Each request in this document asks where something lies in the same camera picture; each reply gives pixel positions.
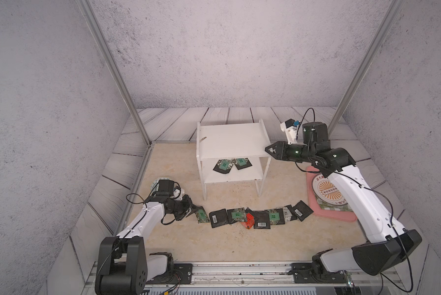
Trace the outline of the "green tea bag top shelf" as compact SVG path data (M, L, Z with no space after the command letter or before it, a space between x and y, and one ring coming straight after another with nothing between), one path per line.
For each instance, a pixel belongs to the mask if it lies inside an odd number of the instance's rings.
M228 223L247 222L245 208L234 208L227 210Z

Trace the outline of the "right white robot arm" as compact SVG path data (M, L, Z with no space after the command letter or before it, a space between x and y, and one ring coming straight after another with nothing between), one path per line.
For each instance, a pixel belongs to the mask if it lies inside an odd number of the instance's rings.
M277 141L265 152L279 161L307 162L319 170L345 197L365 233L367 242L344 250L314 255L313 269L321 277L341 271L363 271L375 276L409 260L422 237L394 217L393 206L384 206L384 195L372 190L356 162L343 148L318 150L315 144L290 145Z

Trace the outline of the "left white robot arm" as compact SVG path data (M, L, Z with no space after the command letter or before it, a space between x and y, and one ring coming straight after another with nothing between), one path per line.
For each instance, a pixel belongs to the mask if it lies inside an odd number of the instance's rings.
M147 254L145 242L166 215L181 221L197 207L179 183L160 179L140 202L142 210L119 234L100 244L94 290L98 295L141 295L147 283L171 284L169 292L182 281L171 253Z

